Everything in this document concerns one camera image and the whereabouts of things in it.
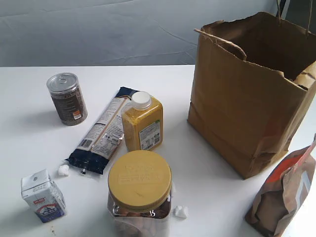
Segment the white crumpled scrap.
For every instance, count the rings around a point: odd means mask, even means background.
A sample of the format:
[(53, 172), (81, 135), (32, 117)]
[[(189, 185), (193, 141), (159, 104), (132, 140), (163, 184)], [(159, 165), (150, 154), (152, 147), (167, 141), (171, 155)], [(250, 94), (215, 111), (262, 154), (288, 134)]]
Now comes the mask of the white crumpled scrap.
[(68, 165), (61, 165), (58, 168), (58, 175), (59, 176), (69, 176), (69, 166)]
[(178, 218), (186, 219), (189, 216), (189, 209), (187, 206), (178, 205), (174, 209), (174, 215)]

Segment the clear jar with yellow lid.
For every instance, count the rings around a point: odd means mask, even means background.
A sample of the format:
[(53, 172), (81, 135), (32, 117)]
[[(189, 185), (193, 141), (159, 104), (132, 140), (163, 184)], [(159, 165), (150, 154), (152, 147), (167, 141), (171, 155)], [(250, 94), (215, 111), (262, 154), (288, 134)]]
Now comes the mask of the clear jar with yellow lid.
[(170, 229), (172, 173), (152, 151), (129, 152), (108, 175), (107, 208), (119, 237), (167, 237)]

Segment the yellow millet bottle white cap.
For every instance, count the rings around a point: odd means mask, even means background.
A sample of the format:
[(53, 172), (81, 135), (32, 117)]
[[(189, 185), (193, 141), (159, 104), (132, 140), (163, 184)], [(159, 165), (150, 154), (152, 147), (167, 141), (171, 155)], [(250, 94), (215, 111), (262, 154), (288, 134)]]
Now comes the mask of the yellow millet bottle white cap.
[(128, 151), (152, 150), (163, 141), (163, 106), (149, 93), (135, 92), (122, 111), (124, 139)]

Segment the clear can of brown grains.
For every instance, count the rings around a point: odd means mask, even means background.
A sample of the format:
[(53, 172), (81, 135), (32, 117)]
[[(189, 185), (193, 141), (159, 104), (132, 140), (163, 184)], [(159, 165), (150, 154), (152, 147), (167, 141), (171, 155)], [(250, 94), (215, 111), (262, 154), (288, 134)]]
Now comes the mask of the clear can of brown grains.
[(78, 125), (88, 115), (78, 77), (73, 73), (59, 73), (50, 77), (46, 86), (61, 122)]

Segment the grey fabric backdrop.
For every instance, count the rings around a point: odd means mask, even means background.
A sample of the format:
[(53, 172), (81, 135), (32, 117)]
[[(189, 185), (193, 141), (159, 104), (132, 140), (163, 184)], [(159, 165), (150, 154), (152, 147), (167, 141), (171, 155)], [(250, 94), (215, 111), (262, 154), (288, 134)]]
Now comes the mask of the grey fabric backdrop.
[(3, 0), (0, 64), (190, 65), (195, 28), (257, 12), (274, 0)]

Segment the dark blue noodle packet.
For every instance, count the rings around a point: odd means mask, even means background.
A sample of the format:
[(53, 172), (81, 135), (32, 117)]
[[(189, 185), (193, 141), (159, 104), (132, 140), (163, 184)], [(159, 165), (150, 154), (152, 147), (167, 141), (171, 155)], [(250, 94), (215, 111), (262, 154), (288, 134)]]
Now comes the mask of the dark blue noodle packet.
[(66, 161), (85, 174), (102, 175), (124, 138), (121, 111), (137, 90), (121, 87)]

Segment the small white milk carton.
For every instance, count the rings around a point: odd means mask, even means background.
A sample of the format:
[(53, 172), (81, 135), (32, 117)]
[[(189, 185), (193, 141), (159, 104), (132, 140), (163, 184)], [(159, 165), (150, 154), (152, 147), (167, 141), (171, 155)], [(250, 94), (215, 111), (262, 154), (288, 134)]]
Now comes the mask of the small white milk carton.
[(21, 179), (21, 197), (43, 223), (66, 215), (63, 194), (47, 169)]

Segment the brown and red snack pouch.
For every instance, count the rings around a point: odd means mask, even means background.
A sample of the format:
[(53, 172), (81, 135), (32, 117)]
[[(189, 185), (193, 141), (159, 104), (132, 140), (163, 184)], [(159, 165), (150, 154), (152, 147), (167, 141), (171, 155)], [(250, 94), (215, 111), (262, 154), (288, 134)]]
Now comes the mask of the brown and red snack pouch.
[(265, 237), (279, 237), (304, 203), (313, 181), (316, 160), (309, 146), (287, 155), (257, 193), (245, 221)]

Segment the white crumpled scrap left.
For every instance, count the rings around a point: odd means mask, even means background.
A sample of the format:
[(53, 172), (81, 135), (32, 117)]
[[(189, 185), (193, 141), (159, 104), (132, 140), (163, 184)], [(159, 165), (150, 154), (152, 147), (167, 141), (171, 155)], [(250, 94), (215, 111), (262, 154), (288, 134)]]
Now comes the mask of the white crumpled scrap left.
[(59, 176), (69, 176), (69, 166), (68, 165), (61, 165), (58, 168), (58, 175)]

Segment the white crumpled scrap right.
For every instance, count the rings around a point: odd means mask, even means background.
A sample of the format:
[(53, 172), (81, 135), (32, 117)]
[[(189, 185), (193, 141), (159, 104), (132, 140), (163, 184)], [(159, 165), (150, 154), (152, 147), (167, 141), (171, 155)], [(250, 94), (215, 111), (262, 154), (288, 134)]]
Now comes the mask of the white crumpled scrap right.
[(186, 219), (189, 216), (189, 209), (187, 206), (178, 205), (174, 209), (174, 215), (178, 218)]

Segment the brown paper grocery bag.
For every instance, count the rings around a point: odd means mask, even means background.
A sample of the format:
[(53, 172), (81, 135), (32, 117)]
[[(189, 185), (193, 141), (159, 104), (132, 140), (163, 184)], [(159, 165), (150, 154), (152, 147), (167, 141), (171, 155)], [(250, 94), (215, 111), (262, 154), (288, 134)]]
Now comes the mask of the brown paper grocery bag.
[(316, 37), (266, 12), (198, 31), (188, 122), (243, 178), (288, 151), (316, 93)]

